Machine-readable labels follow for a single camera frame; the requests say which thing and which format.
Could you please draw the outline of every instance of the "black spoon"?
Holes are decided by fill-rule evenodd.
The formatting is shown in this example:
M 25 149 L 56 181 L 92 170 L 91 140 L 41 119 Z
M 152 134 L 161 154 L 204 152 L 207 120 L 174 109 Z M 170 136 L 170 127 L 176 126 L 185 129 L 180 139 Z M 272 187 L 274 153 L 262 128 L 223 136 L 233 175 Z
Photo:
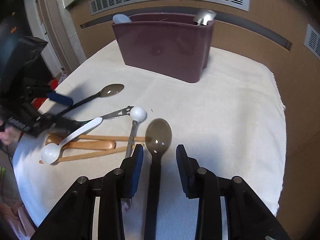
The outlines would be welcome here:
M 124 85 L 123 84 L 111 84 L 108 85 L 106 87 L 104 87 L 100 92 L 89 96 L 81 101 L 79 101 L 78 103 L 69 106 L 68 108 L 66 108 L 65 110 L 61 111 L 60 113 L 57 114 L 57 117 L 61 117 L 64 114 L 68 113 L 69 111 L 71 111 L 72 109 L 75 109 L 78 106 L 81 106 L 85 103 L 90 102 L 91 100 L 94 100 L 95 98 L 106 98 L 106 97 L 111 97 L 119 92 L 121 92 L 124 89 Z
M 164 119 L 154 119 L 146 131 L 146 146 L 152 155 L 150 166 L 144 240 L 156 239 L 157 210 L 160 193 L 161 158 L 170 146 L 172 132 Z

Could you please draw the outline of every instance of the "black spoon handle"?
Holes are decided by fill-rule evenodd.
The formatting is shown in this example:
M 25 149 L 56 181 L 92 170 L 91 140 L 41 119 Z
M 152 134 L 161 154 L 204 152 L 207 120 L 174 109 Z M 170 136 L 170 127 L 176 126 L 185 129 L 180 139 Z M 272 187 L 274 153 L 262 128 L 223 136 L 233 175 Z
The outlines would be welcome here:
M 87 97 L 87 98 L 79 101 L 78 103 L 75 103 L 75 104 L 72 105 L 72 106 L 69 106 L 69 107 L 66 108 L 65 110 L 63 110 L 63 111 L 61 111 L 60 113 L 58 113 L 58 114 L 57 114 L 57 117 L 61 117 L 61 116 L 63 116 L 64 114 L 66 114 L 67 112 L 71 111 L 72 109 L 75 109 L 75 108 L 78 107 L 78 106 L 81 106 L 81 105 L 83 105 L 83 104 L 85 104 L 85 103 L 90 102 L 91 100 L 99 97 L 99 95 L 100 95 L 100 92 L 96 93 L 95 95 L 89 96 L 89 97 Z
M 149 174 L 146 221 L 144 224 L 144 240 L 156 239 L 157 210 L 160 193 L 161 157 L 152 157 Z

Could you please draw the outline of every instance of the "white spoon handle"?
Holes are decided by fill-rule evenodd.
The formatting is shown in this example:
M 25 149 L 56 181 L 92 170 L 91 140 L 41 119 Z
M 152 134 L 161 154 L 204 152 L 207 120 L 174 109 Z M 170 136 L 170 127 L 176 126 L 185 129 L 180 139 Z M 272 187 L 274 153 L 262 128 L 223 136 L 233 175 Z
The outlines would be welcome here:
M 97 117 L 97 118 L 91 120 L 90 122 L 86 123 L 85 125 L 81 126 L 79 129 L 75 130 L 73 133 L 71 133 L 66 138 L 64 138 L 61 141 L 61 143 L 59 144 L 59 146 L 62 147 L 66 143 L 72 141 L 74 138 L 77 138 L 80 134 L 83 134 L 86 131 L 88 131 L 92 128 L 95 128 L 96 126 L 98 126 L 99 124 L 102 123 L 102 120 L 103 119 L 101 117 Z

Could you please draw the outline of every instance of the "metal screw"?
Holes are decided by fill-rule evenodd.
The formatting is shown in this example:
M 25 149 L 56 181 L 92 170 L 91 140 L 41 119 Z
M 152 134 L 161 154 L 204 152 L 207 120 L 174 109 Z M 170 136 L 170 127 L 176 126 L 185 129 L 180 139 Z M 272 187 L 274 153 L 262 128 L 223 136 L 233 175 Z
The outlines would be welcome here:
M 116 175 L 120 175 L 123 172 L 123 170 L 121 168 L 116 168 L 113 170 L 113 173 Z
M 81 176 L 78 178 L 78 183 L 82 184 L 82 183 L 85 183 L 87 181 L 87 178 L 85 176 Z
M 206 174 L 206 173 L 207 173 L 207 170 L 206 170 L 205 168 L 199 168 L 199 169 L 197 170 L 197 172 L 198 172 L 199 174 Z
M 235 176 L 234 178 L 233 178 L 233 181 L 235 182 L 235 183 L 241 183 L 242 182 L 242 178 L 241 177 L 239 177 L 239 176 Z

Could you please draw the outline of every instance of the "tiled wall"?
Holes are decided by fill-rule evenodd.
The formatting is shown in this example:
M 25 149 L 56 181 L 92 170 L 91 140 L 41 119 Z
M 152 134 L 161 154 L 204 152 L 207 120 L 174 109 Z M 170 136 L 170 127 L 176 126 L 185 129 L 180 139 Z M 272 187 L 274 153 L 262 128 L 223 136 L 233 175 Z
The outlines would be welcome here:
M 66 30 L 66 34 L 68 36 L 68 39 L 70 41 L 71 47 L 73 48 L 74 53 L 76 54 L 76 57 L 80 64 L 82 64 L 87 58 L 83 52 L 83 49 L 81 47 L 80 41 L 78 39 L 78 35 L 76 33 L 76 29 L 73 25 L 73 21 L 71 19 L 71 16 L 67 9 L 63 7 L 62 0 L 57 0 L 57 5 L 59 9 L 59 13 L 61 16 L 61 20 L 63 23 L 63 26 Z

